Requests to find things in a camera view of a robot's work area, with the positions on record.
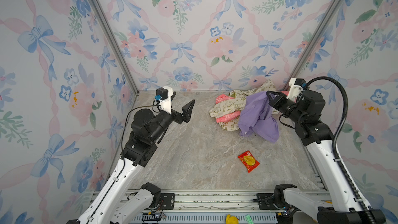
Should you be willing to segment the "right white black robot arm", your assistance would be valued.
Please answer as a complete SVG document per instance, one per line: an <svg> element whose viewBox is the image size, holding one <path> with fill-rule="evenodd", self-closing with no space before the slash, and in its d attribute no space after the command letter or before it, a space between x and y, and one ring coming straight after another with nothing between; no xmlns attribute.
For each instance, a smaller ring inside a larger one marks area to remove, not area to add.
<svg viewBox="0 0 398 224"><path fill-rule="evenodd" d="M340 157L335 135L320 120L325 106L316 91L300 92L292 101L282 92L268 91L269 104L294 123L297 136L311 155L331 203L317 200L292 184L277 185L274 205L299 209L319 224L384 224L386 217L359 191Z"/></svg>

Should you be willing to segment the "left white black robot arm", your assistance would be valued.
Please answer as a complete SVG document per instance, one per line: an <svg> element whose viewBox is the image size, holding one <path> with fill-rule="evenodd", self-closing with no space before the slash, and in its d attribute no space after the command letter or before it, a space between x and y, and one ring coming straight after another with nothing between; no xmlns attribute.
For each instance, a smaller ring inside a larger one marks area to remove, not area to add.
<svg viewBox="0 0 398 224"><path fill-rule="evenodd" d="M182 107L181 112L172 108L176 95L171 87L161 87L150 106L137 107L131 123L129 140L122 145L118 160L110 179L88 209L70 224L129 224L146 209L161 207L161 189L145 183L132 199L121 204L134 178L148 164L158 144L164 139L172 123L188 123L195 100Z"/></svg>

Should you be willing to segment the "purple cloth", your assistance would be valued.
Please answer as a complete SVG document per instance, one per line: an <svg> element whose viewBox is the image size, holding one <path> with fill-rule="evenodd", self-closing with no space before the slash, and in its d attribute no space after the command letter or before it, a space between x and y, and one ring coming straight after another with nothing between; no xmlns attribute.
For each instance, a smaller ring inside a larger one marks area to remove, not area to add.
<svg viewBox="0 0 398 224"><path fill-rule="evenodd" d="M272 112L273 108L269 105L265 91L247 96L246 105L239 116L239 135L249 137L255 133L271 143L276 143L279 139L279 127Z"/></svg>

